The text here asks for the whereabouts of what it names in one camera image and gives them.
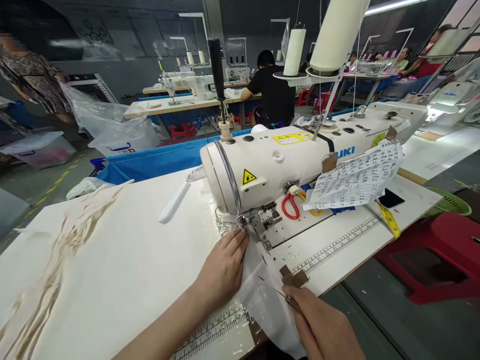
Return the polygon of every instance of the white thread spool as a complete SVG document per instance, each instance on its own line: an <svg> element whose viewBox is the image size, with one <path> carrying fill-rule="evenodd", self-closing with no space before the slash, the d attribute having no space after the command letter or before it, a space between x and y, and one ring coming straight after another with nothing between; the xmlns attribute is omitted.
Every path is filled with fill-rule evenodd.
<svg viewBox="0 0 480 360"><path fill-rule="evenodd" d="M334 72L346 63L369 3L370 0L330 1L311 55L312 69Z"/></svg>
<svg viewBox="0 0 480 360"><path fill-rule="evenodd" d="M202 50L198 51L198 56L200 57L200 64L205 64L205 56Z"/></svg>
<svg viewBox="0 0 480 360"><path fill-rule="evenodd" d="M296 76L299 73L300 58L302 57L305 33L307 32L307 30L305 30L303 27L304 26L302 24L298 23L290 32L290 40L288 41L288 48L286 51L285 66L283 68L284 76Z"/></svg>
<svg viewBox="0 0 480 360"><path fill-rule="evenodd" d="M192 53L190 51L186 52L186 57L188 59L188 64L189 65L195 65L194 56L192 55Z"/></svg>

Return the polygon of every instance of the black handle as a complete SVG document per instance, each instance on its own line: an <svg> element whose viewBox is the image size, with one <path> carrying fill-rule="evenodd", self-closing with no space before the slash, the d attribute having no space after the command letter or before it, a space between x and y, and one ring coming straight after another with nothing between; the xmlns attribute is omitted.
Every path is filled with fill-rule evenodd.
<svg viewBox="0 0 480 360"><path fill-rule="evenodd" d="M216 88L216 97L218 100L225 100L224 95L224 72L222 68L222 56L220 55L220 40L208 40L208 50L210 51L211 73Z"/></svg>

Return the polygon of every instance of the floor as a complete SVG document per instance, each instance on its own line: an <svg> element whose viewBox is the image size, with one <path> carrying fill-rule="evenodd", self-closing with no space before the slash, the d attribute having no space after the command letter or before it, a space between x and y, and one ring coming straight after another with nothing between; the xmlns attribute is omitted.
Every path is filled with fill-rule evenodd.
<svg viewBox="0 0 480 360"><path fill-rule="evenodd" d="M295 109L308 117L312 116L311 111L311 106ZM28 165L0 169L0 188L31 204L27 216L14 227L25 227L43 207L64 201L67 192L93 170L90 159L102 156L88 148L85 141L67 134L67 138L70 136L78 152L69 163L43 170ZM455 180L478 184L479 164L480 151L426 185L453 192L461 187ZM15 236L9 233L0 239L0 254ZM371 259L321 298L348 316L367 359L480 358L480 301L417 306L405 297L406 293L407 289L396 278Z"/></svg>

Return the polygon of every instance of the green basket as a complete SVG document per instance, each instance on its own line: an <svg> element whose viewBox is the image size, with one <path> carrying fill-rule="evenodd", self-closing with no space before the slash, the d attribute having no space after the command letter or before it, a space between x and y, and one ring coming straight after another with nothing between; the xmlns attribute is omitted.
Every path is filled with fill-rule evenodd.
<svg viewBox="0 0 480 360"><path fill-rule="evenodd" d="M438 215L444 212L457 213L462 216L468 216L472 213L472 208L470 208L470 205L468 205L461 198L449 193L448 191L443 191L434 187L428 187L427 189L433 191L434 193L442 195L443 199L440 200L440 202L430 211L425 213L425 215L423 215L424 218Z"/></svg>

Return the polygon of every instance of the yellow tape measure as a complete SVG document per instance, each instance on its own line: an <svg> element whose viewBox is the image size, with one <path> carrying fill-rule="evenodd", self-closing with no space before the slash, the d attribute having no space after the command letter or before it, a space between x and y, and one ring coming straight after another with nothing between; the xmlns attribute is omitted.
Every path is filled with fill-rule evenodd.
<svg viewBox="0 0 480 360"><path fill-rule="evenodd" d="M386 223L387 223L388 227L390 228L393 236L395 236L395 239L398 239L401 232L400 232L399 226L397 225L397 222L395 221L394 216L392 215L390 210L388 210L381 203L379 203L378 201L376 203L378 204L378 207L380 208L380 211L383 215L383 218L386 220Z"/></svg>

